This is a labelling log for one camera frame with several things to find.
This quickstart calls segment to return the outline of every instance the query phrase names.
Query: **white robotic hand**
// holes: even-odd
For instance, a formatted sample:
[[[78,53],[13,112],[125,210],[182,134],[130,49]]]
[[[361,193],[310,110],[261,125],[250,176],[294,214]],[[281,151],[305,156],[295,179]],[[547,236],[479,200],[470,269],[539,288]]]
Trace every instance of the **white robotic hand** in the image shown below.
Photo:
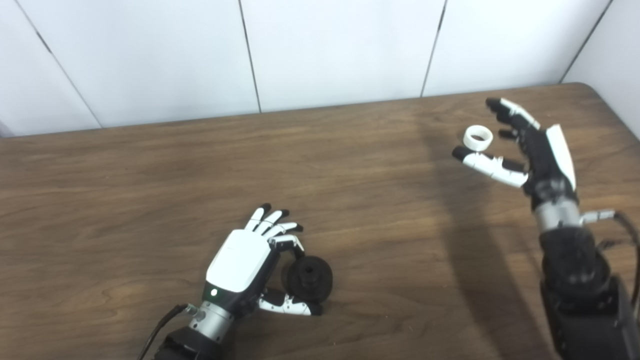
[[[322,307],[305,302],[282,291],[266,289],[280,253],[291,250],[296,259],[305,256],[295,235],[302,231],[294,222],[278,224],[289,215],[277,210],[269,216],[271,206],[259,207],[244,229],[233,230],[207,269],[203,300],[224,309],[236,318],[252,313],[256,307],[277,313],[320,315]]]
[[[511,126],[501,129],[501,138],[514,140],[529,159],[529,169],[517,161],[494,157],[459,146],[453,156],[465,165],[491,178],[517,188],[523,187],[535,201],[548,200],[559,193],[575,192],[575,173],[571,154],[560,125],[541,129],[533,116],[507,99],[489,98],[486,104],[497,120]]]

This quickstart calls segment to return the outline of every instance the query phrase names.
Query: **silver cylindrical wrist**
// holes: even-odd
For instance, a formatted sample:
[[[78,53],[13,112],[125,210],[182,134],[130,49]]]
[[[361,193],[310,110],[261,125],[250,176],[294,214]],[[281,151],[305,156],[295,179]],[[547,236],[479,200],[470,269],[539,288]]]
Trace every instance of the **silver cylindrical wrist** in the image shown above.
[[[189,327],[217,343],[222,342],[234,321],[234,316],[222,307],[208,301],[202,303],[199,312],[202,312],[204,316],[194,318]]]
[[[571,199],[544,202],[534,211],[540,233],[560,227],[581,227],[578,204]]]

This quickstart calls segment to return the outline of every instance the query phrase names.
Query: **cable connector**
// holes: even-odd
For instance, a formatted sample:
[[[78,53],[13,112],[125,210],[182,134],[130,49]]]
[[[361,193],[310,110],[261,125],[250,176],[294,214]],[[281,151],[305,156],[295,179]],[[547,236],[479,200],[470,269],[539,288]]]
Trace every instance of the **cable connector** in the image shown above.
[[[598,222],[600,220],[612,219],[615,214],[616,211],[613,209],[587,211],[580,217],[580,223],[590,224],[593,222]]]
[[[200,310],[197,306],[193,304],[187,304],[187,308],[184,310],[185,313],[191,315],[195,320],[202,321],[207,313]]]

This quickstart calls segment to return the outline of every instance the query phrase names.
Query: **panel seam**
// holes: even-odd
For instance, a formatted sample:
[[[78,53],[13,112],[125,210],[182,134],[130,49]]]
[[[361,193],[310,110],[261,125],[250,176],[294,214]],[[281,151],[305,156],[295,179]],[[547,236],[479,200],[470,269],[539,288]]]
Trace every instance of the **panel seam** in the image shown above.
[[[53,53],[53,51],[51,51],[51,48],[47,45],[46,41],[44,40],[44,37],[42,36],[42,34],[38,31],[38,29],[36,28],[36,26],[33,24],[33,21],[31,21],[31,18],[29,17],[29,15],[27,15],[27,13],[24,11],[24,9],[22,8],[22,5],[20,5],[20,3],[18,2],[18,0],[13,0],[15,2],[15,4],[18,6],[18,8],[20,8],[20,11],[22,12],[22,14],[24,15],[24,17],[27,19],[27,21],[29,22],[29,25],[31,25],[31,27],[33,28],[33,31],[36,32],[36,35],[38,36],[38,38],[40,38],[40,40],[42,41],[43,46],[47,49],[47,51],[51,54],[51,56],[53,57],[53,60],[58,64],[58,67],[60,68],[60,70],[62,71],[62,73],[65,75],[65,77],[67,78],[67,81],[71,84],[71,87],[74,88],[74,90],[76,91],[76,94],[78,94],[78,97],[80,97],[80,100],[82,100],[83,104],[86,106],[87,110],[89,110],[89,113],[91,113],[91,115],[93,116],[93,119],[95,120],[96,123],[98,123],[98,126],[102,129],[104,129],[104,126],[102,125],[102,123],[100,122],[100,120],[98,119],[97,116],[95,116],[95,113],[93,112],[93,110],[91,109],[91,106],[89,106],[89,104],[86,102],[86,99],[84,98],[84,96],[82,96],[82,94],[80,93],[80,91],[78,90],[76,84],[71,80],[71,78],[69,77],[69,74],[67,74],[67,71],[65,70],[65,68],[62,66],[62,64],[60,63],[60,61],[58,60],[58,58],[56,57],[56,55]]]
[[[427,71],[424,74],[424,81],[422,82],[422,90],[420,91],[420,97],[424,96],[424,88],[427,85],[427,78],[429,77],[429,71],[431,70],[431,63],[433,63],[433,55],[436,52],[436,45],[438,44],[440,29],[442,28],[442,22],[444,21],[444,13],[447,10],[447,1],[448,0],[444,0],[444,4],[442,5],[442,13],[440,14],[440,21],[438,21],[438,29],[436,30],[436,36],[433,39],[433,46],[431,47],[431,54],[429,55],[429,63],[427,64]]]
[[[573,64],[575,63],[575,61],[578,60],[578,57],[580,56],[580,53],[582,52],[582,50],[584,50],[584,47],[589,42],[589,39],[591,38],[591,36],[593,35],[593,32],[596,30],[596,28],[600,24],[600,21],[604,17],[604,14],[607,13],[607,10],[611,6],[611,3],[613,3],[613,0],[609,0],[609,3],[607,3],[607,6],[605,6],[604,10],[602,10],[602,13],[600,14],[600,17],[598,18],[596,23],[593,24],[593,27],[591,28],[591,31],[589,31],[589,34],[587,35],[587,38],[584,39],[582,45],[580,45],[580,49],[578,49],[578,52],[575,53],[575,56],[573,57],[573,59],[569,63],[569,66],[564,71],[564,74],[562,75],[562,77],[560,78],[560,81],[558,82],[559,84],[563,83],[564,79],[566,78],[566,75],[569,73],[569,70],[571,70],[571,68],[573,67]]]
[[[258,101],[258,112],[262,113],[260,105],[260,94],[258,93],[258,82],[255,80],[255,70],[253,69],[253,58],[251,56],[251,47],[249,46],[249,34],[246,32],[246,24],[244,22],[244,11],[242,9],[242,0],[238,0],[240,6],[240,18],[242,19],[242,29],[244,30],[244,41],[246,41],[246,52],[249,54],[249,65],[251,66],[251,76],[253,78],[253,88],[255,89],[255,98]]]

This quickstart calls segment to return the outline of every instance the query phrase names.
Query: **white wall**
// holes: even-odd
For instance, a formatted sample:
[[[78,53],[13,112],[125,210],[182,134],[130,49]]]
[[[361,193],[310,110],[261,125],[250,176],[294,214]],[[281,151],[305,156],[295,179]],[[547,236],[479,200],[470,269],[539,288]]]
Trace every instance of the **white wall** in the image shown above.
[[[560,82],[609,0],[448,0],[423,96]]]
[[[419,97],[444,0],[242,0],[263,111]]]
[[[0,0],[3,136],[100,127],[13,0]]]
[[[258,112],[237,0],[19,0],[103,126]]]
[[[564,82],[592,86],[640,138],[640,1],[614,0]]]
[[[557,83],[608,1],[0,0],[0,133]]]

